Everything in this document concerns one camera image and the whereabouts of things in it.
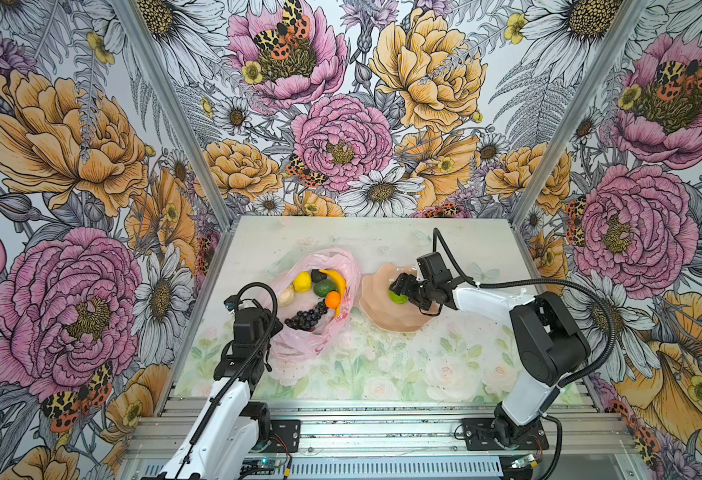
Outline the pink plastic bag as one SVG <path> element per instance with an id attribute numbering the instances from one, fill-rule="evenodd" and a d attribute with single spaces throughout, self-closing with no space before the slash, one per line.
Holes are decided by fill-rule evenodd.
<path id="1" fill-rule="evenodd" d="M 311 361 L 330 348 L 350 320 L 361 269 L 349 251 L 328 248 L 300 258 L 272 289 L 283 324 L 271 341 L 273 355 L 280 361 Z"/>

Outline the yellow fake lemon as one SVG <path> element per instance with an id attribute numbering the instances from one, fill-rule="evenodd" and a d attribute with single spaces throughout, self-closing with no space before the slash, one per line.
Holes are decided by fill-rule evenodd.
<path id="1" fill-rule="evenodd" d="M 313 288 L 313 280 L 309 271 L 299 273 L 292 282 L 293 289 L 297 293 L 305 293 Z"/>

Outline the orange fake tangerine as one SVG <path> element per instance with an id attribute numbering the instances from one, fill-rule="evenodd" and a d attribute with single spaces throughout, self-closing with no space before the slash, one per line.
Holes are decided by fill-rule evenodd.
<path id="1" fill-rule="evenodd" d="M 337 309 L 342 302 L 342 296 L 337 291 L 331 291 L 325 297 L 325 305 L 328 309 Z"/>

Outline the dark green fake avocado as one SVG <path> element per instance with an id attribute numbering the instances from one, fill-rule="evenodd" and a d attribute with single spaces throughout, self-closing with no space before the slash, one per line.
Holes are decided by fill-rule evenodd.
<path id="1" fill-rule="evenodd" d="M 337 285 L 330 279 L 320 280 L 313 285 L 313 292 L 321 298 L 326 298 L 331 292 L 337 292 Z"/>

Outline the dark purple fake fruit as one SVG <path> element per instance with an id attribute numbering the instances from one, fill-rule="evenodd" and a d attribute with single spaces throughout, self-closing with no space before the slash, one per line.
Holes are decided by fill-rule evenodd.
<path id="1" fill-rule="evenodd" d="M 328 279 L 327 274 L 319 269 L 312 269 L 310 271 L 310 277 L 313 283 L 319 283 Z"/>

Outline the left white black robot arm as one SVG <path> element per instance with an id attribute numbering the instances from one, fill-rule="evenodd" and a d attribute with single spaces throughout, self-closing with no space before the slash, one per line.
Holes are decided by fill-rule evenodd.
<path id="1" fill-rule="evenodd" d="M 156 479 L 236 479 L 245 457 L 270 436 L 270 412 L 252 393 L 263 375 L 278 329 L 274 314 L 259 306 L 234 314 L 233 339 L 224 347 L 204 408 Z"/>

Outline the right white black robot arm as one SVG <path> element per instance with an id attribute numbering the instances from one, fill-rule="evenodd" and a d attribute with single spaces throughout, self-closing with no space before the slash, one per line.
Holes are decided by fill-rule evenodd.
<path id="1" fill-rule="evenodd" d="M 511 328 L 523 367 L 511 392 L 499 403 L 493 437 L 514 448 L 553 404 L 564 381 L 591 355 L 591 347 L 562 298 L 531 294 L 527 285 L 498 287 L 455 276 L 439 253 L 417 259 L 419 274 L 401 273 L 389 291 L 426 314 L 433 306 L 481 314 Z"/>

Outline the black fake grape bunch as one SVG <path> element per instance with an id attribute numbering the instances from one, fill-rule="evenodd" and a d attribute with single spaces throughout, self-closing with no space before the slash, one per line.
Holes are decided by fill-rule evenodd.
<path id="1" fill-rule="evenodd" d="M 286 319 L 284 324 L 294 330 L 312 332 L 319 321 L 329 312 L 324 301 L 319 301 L 308 310 L 300 310 L 292 317 Z"/>

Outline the yellow fake banana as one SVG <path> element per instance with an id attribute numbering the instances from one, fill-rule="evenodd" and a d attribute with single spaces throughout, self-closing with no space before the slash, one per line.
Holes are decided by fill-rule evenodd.
<path id="1" fill-rule="evenodd" d="M 347 282 L 345 278 L 337 271 L 335 270 L 322 270 L 325 272 L 330 280 L 332 280 L 336 285 L 337 285 L 337 292 L 339 292 L 342 296 L 342 302 L 344 299 L 344 296 L 346 294 L 346 289 L 347 289 Z M 341 313 L 341 305 L 337 309 L 333 309 L 335 311 L 334 316 L 338 317 Z"/>

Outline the green circuit board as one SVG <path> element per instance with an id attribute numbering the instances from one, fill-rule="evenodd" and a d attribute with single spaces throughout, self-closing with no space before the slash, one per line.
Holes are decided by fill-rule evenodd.
<path id="1" fill-rule="evenodd" d="M 272 475 L 276 473 L 282 466 L 282 462 L 278 462 L 274 459 L 250 459 L 243 463 L 240 475 Z"/>
<path id="2" fill-rule="evenodd" d="M 538 465 L 538 460 L 534 454 L 527 454 L 514 459 L 509 467 L 511 469 L 535 468 Z"/>

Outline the right green circuit board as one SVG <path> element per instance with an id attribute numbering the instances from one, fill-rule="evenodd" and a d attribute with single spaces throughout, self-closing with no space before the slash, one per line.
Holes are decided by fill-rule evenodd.
<path id="1" fill-rule="evenodd" d="M 535 468 L 538 465 L 538 460 L 534 454 L 527 454 L 514 459 L 509 467 L 511 469 Z"/>

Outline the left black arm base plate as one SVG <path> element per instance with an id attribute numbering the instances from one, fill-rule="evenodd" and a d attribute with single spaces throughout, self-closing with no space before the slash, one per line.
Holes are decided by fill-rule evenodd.
<path id="1" fill-rule="evenodd" d="M 270 423 L 269 436 L 254 448 L 256 453 L 289 452 L 295 454 L 299 450 L 302 422 L 293 419 L 277 419 Z"/>

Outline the aluminium mounting rail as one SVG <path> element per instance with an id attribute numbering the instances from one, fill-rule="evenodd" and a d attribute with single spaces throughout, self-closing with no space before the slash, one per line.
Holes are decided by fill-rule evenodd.
<path id="1" fill-rule="evenodd" d="M 564 454 L 634 452 L 620 416 L 598 411 L 584 387 L 576 390 L 580 404 L 556 404 L 549 411 L 562 422 Z M 126 458 L 170 458 L 204 404 L 200 398 L 171 398 L 161 416 L 140 421 Z M 454 436 L 460 421 L 489 419 L 495 409 L 492 404 L 330 400 L 273 400 L 269 408 L 275 421 L 300 421 L 303 457 L 464 455 L 464 441 Z"/>

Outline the left aluminium corner post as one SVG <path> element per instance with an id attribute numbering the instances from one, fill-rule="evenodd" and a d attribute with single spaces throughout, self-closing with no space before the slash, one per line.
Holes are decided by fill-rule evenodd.
<path id="1" fill-rule="evenodd" d="M 154 46 L 138 5 L 134 1 L 116 1 L 114 9 L 126 31 L 130 44 L 140 59 L 143 71 L 162 103 L 180 144 L 190 160 L 218 224 L 224 233 L 230 233 L 232 231 L 230 211 L 202 154 L 202 148 L 177 96 L 171 76 L 163 64 L 163 56 Z"/>

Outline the aluminium corner post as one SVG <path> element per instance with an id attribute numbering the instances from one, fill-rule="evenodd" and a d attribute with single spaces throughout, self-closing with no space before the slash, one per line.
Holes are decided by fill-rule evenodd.
<path id="1" fill-rule="evenodd" d="M 585 69 L 580 86 L 576 90 L 572 101 L 568 104 L 562 121 L 548 143 L 542 160 L 530 179 L 530 183 L 516 204 L 510 220 L 512 227 L 518 228 L 521 226 L 528 211 L 538 200 L 548 178 L 558 165 L 561 156 L 565 153 L 573 131 L 588 109 L 587 102 L 598 93 L 615 60 L 623 53 L 629 36 L 639 23 L 640 17 L 648 4 L 649 1 L 644 0 L 624 1 L 622 3 L 604 42 L 596 52 L 593 65 Z"/>
<path id="2" fill-rule="evenodd" d="M 230 233 L 232 231 L 230 211 L 202 154 L 202 148 L 177 96 L 171 76 L 163 64 L 163 56 L 154 46 L 138 5 L 134 1 L 116 1 L 114 9 L 126 31 L 130 44 L 140 59 L 143 71 L 162 103 L 180 144 L 190 160 L 218 224 L 224 233 Z"/>

